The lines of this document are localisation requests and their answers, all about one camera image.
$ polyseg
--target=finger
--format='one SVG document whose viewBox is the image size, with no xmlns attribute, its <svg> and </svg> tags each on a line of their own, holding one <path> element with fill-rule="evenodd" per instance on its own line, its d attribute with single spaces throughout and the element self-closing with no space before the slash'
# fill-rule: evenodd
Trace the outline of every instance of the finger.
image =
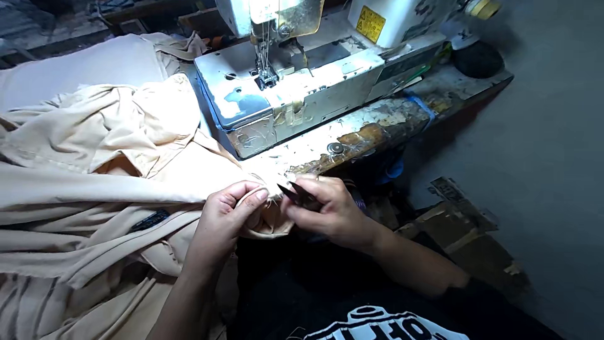
<svg viewBox="0 0 604 340">
<path fill-rule="evenodd" d="M 240 181 L 227 186 L 226 188 L 222 189 L 220 193 L 228 197 L 228 201 L 224 201 L 224 203 L 227 203 L 234 208 L 235 203 L 237 203 L 237 201 L 239 201 L 243 196 L 245 196 L 245 194 L 260 186 L 261 184 L 256 182 Z"/>
<path fill-rule="evenodd" d="M 318 176 L 315 174 L 297 174 L 296 179 L 298 178 L 304 178 L 307 180 L 317 180 Z"/>
<path fill-rule="evenodd" d="M 289 206 L 285 213 L 298 227 L 312 232 L 322 232 L 329 219 L 326 215 L 295 205 Z"/>
<path fill-rule="evenodd" d="M 299 178 L 296 180 L 296 184 L 304 188 L 304 190 L 323 204 L 331 202 L 336 193 L 334 185 L 331 183 Z"/>
<path fill-rule="evenodd" d="M 338 178 L 338 177 L 318 176 L 316 178 L 316 180 L 318 180 L 320 182 L 324 182 L 324 183 L 331 183 L 331 184 L 341 184 L 341 183 L 343 183 L 343 181 L 340 178 Z"/>
<path fill-rule="evenodd" d="M 247 196 L 231 213 L 238 223 L 245 222 L 248 217 L 260 206 L 262 206 L 268 198 L 268 190 L 262 188 L 257 192 L 253 192 Z"/>
<path fill-rule="evenodd" d="M 292 200 L 290 200 L 289 197 L 283 196 L 283 199 L 281 199 L 281 205 L 280 205 L 281 213 L 285 214 L 288 207 L 292 206 L 292 205 L 295 205 L 295 203 Z"/>
</svg>

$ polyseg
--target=hand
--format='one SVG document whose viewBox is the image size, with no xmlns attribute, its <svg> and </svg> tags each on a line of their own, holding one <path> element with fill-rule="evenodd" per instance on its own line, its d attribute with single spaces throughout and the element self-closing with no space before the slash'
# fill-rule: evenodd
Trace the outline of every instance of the hand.
<svg viewBox="0 0 604 340">
<path fill-rule="evenodd" d="M 259 212 L 268 191 L 262 189 L 245 198 L 238 207 L 235 205 L 258 187 L 258 183 L 241 181 L 208 197 L 187 251 L 185 268 L 218 265 L 233 251 L 239 230 L 250 215 Z"/>
<path fill-rule="evenodd" d="M 296 184 L 325 204 L 320 212 L 312 212 L 283 198 L 281 209 L 302 230 L 325 235 L 331 242 L 346 248 L 369 253 L 380 224 L 363 214 L 339 178 L 298 178 Z"/>
</svg>

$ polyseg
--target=garment label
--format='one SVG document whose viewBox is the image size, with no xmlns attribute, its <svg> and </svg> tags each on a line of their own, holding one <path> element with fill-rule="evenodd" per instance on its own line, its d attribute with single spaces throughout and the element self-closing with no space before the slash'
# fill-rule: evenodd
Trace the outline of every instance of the garment label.
<svg viewBox="0 0 604 340">
<path fill-rule="evenodd" d="M 162 222 L 163 220 L 168 218 L 168 216 L 170 216 L 170 213 L 168 213 L 167 211 L 165 211 L 163 209 L 160 209 L 160 210 L 154 212 L 153 214 L 151 214 L 151 216 L 140 221 L 139 223 L 134 224 L 132 226 L 132 228 L 130 228 L 130 231 L 128 233 L 149 229 L 152 226 L 155 226 L 159 222 Z"/>
<path fill-rule="evenodd" d="M 386 24 L 384 17 L 370 10 L 369 7 L 363 6 L 359 21 L 356 23 L 356 30 L 375 44 L 378 42 L 384 24 Z"/>
</svg>

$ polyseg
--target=clothing tag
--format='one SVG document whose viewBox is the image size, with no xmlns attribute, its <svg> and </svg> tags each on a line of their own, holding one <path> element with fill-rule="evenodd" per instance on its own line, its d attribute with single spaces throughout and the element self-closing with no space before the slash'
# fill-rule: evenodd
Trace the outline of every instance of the clothing tag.
<svg viewBox="0 0 604 340">
<path fill-rule="evenodd" d="M 149 229 L 152 226 L 157 225 L 159 222 L 162 222 L 163 220 L 168 218 L 168 216 L 170 216 L 170 213 L 163 209 L 160 209 L 151 214 L 151 216 L 140 221 L 139 223 L 134 224 L 132 228 L 130 228 L 130 231 L 128 233 Z"/>
</svg>

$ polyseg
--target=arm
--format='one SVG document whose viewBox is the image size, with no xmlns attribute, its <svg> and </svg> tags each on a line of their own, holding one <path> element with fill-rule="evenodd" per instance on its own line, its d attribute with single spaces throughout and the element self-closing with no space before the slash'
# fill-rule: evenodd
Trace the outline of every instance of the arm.
<svg viewBox="0 0 604 340">
<path fill-rule="evenodd" d="M 302 229 L 324 234 L 342 247 L 373 257 L 398 284 L 437 297 L 449 287 L 464 287 L 469 275 L 432 250 L 402 238 L 365 216 L 338 178 L 299 178 L 297 184 L 325 206 L 312 212 L 284 198 L 282 208 Z"/>
<path fill-rule="evenodd" d="M 264 204 L 268 193 L 261 190 L 236 208 L 235 204 L 259 186 L 241 181 L 208 197 L 181 274 L 147 340 L 205 339 L 220 271 L 237 243 L 239 229 Z"/>
</svg>

